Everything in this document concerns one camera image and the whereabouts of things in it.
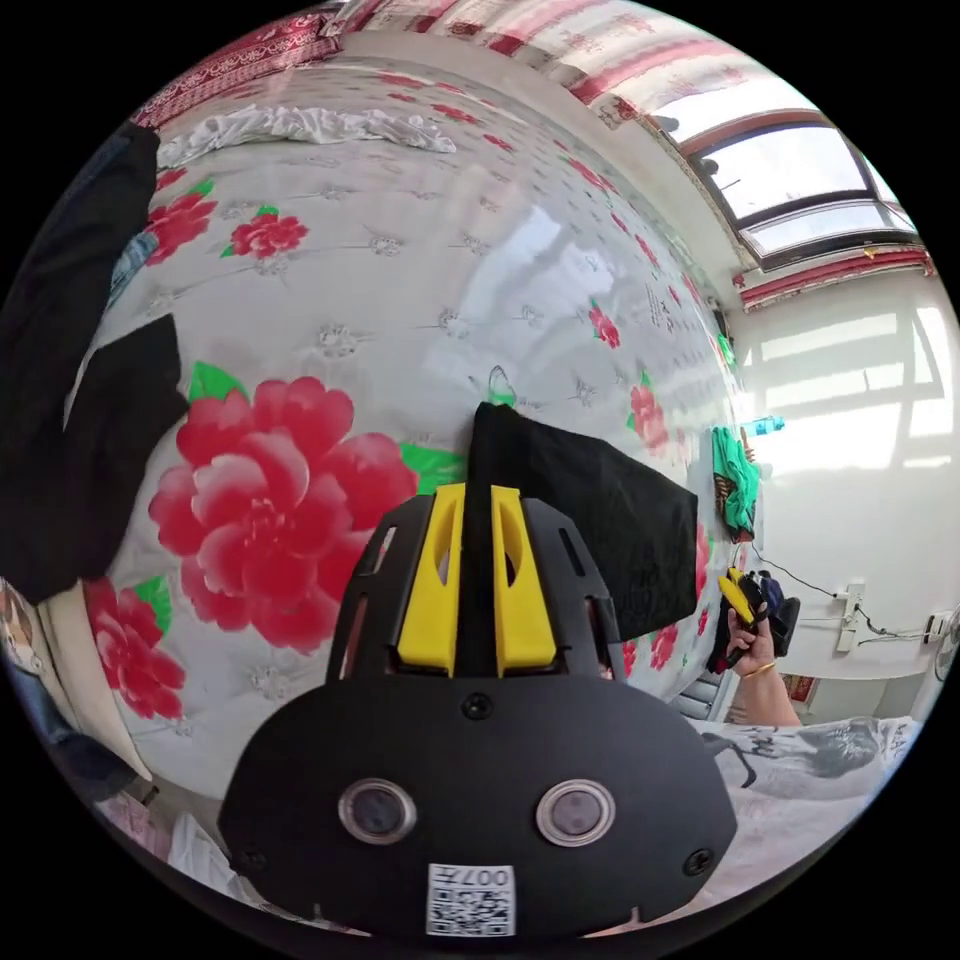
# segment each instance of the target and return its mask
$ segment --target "floral bedsheet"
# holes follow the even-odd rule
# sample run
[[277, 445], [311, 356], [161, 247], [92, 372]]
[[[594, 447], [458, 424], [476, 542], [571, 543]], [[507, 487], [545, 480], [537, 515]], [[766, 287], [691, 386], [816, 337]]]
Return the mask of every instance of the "floral bedsheet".
[[146, 765], [223, 795], [256, 728], [322, 683], [383, 512], [463, 476], [481, 400], [602, 437], [698, 494], [697, 611], [625, 647], [629, 682], [675, 696], [703, 668], [716, 574], [736, 557], [709, 430], [734, 422], [737, 384], [643, 198], [454, 76], [343, 58], [258, 83], [175, 132], [240, 103], [378, 108], [439, 123], [457, 151], [247, 144], [161, 175], [157, 250], [94, 346], [173, 313], [192, 406], [87, 591]]

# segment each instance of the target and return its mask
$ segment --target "cable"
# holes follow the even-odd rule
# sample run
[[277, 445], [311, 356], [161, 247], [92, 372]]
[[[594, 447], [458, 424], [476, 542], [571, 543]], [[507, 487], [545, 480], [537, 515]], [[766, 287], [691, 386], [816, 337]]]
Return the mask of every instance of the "cable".
[[767, 560], [765, 557], [760, 556], [760, 551], [757, 549], [757, 545], [751, 541], [750, 546], [753, 547], [753, 552], [757, 555], [757, 559], [761, 563], [765, 563], [768, 567], [776, 567], [777, 570], [783, 571], [791, 580], [796, 580], [797, 583], [802, 583], [805, 587], [809, 587], [811, 590], [816, 590], [818, 593], [822, 593], [824, 596], [831, 597], [833, 600], [837, 599], [837, 595], [832, 593], [829, 590], [824, 590], [823, 587], [814, 586], [812, 583], [807, 583], [806, 580], [801, 580], [796, 574], [791, 573], [786, 567], [781, 567], [777, 563], [773, 563], [770, 560]]
[[[824, 590], [823, 587], [818, 587], [816, 584], [808, 583], [806, 580], [803, 580], [800, 577], [798, 577], [795, 573], [791, 573], [786, 567], [781, 567], [778, 563], [773, 563], [771, 560], [767, 560], [766, 557], [762, 557], [760, 555], [760, 551], [757, 549], [757, 545], [753, 541], [750, 542], [750, 546], [753, 547], [753, 552], [757, 555], [757, 559], [761, 563], [766, 564], [768, 567], [774, 567], [775, 569], [782, 571], [788, 577], [790, 577], [791, 580], [796, 580], [797, 583], [802, 583], [805, 587], [809, 587], [811, 590], [816, 590], [817, 593], [822, 593], [824, 596], [831, 597], [833, 600], [838, 599], [836, 593], [830, 590]], [[867, 629], [875, 635], [874, 638], [859, 641], [859, 643], [857, 644], [858, 647], [864, 643], [876, 642], [876, 639], [922, 640], [926, 636], [926, 633], [899, 633], [894, 630], [886, 630], [883, 627], [877, 628], [873, 625], [873, 621], [867, 616], [866, 610], [864, 610], [859, 603], [853, 608], [853, 612], [863, 617], [863, 619], [866, 621]], [[846, 620], [846, 617], [813, 617], [813, 618], [807, 618], [807, 619], [801, 620], [799, 622], [800, 623], [826, 623], [827, 621], [837, 621], [837, 620], [843, 621], [843, 620]]]
[[[877, 627], [875, 627], [875, 626], [873, 625], [873, 621], [867, 616], [867, 611], [864, 610], [863, 607], [861, 607], [859, 603], [853, 608], [853, 612], [860, 614], [860, 616], [863, 617], [863, 619], [866, 621], [867, 629], [868, 629], [871, 633], [875, 634], [877, 638], [880, 638], [880, 639], [883, 639], [883, 640], [917, 640], [917, 639], [923, 639], [923, 637], [926, 636], [926, 633], [925, 633], [925, 632], [923, 632], [923, 633], [900, 633], [900, 632], [895, 631], [895, 630], [886, 630], [886, 629], [884, 629], [883, 627], [880, 627], [880, 628], [878, 629]], [[861, 640], [860, 643], [857, 644], [857, 646], [859, 647], [860, 644], [862, 644], [862, 643], [870, 643], [870, 642], [871, 642], [871, 640], [869, 640], [869, 639], [868, 639], [868, 640]]]

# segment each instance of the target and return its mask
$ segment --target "gold bracelet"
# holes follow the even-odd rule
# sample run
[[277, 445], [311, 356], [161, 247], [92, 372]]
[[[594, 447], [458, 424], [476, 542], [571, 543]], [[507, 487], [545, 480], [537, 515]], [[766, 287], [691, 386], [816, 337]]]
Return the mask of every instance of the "gold bracelet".
[[751, 670], [750, 673], [744, 674], [744, 676], [742, 676], [740, 679], [749, 680], [751, 677], [755, 677], [758, 674], [763, 673], [764, 670], [769, 670], [772, 667], [775, 667], [776, 665], [777, 665], [776, 661], [771, 660], [770, 663], [765, 663], [762, 667], [757, 667], [756, 670]]

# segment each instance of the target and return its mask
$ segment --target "screw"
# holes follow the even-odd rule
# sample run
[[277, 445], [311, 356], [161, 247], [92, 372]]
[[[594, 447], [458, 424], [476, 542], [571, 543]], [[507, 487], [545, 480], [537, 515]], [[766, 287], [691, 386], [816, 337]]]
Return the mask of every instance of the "screw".
[[493, 701], [485, 693], [471, 693], [460, 709], [468, 720], [486, 720], [493, 713]]
[[713, 851], [707, 849], [694, 850], [687, 857], [683, 865], [683, 872], [688, 877], [698, 877], [713, 863]]
[[240, 854], [240, 863], [247, 870], [262, 870], [267, 865], [267, 858], [259, 850], [244, 850]]

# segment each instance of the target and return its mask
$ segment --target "white wall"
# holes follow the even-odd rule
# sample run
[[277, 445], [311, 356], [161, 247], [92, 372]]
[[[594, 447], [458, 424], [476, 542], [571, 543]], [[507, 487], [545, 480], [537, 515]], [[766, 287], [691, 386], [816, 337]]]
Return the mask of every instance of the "white wall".
[[[729, 321], [747, 390], [742, 415], [787, 421], [756, 442], [774, 468], [764, 555], [830, 591], [865, 579], [863, 606], [889, 630], [921, 630], [930, 613], [956, 606], [960, 331], [939, 279], [866, 277]], [[803, 601], [801, 618], [842, 609], [782, 582]], [[861, 626], [857, 640], [869, 636]], [[932, 653], [918, 641], [882, 641], [838, 654], [838, 637], [837, 622], [801, 623], [784, 671], [897, 677], [926, 670]]]
[[449, 37], [369, 30], [343, 38], [344, 55], [407, 60], [449, 70], [464, 79], [486, 84], [537, 110], [578, 136], [619, 170], [648, 200], [659, 225], [707, 281], [727, 309], [738, 309], [740, 297], [732, 278], [749, 260], [735, 250], [736, 237], [712, 206], [706, 188], [677, 162], [664, 139], [638, 123], [610, 130], [588, 107], [558, 83], [502, 54]]

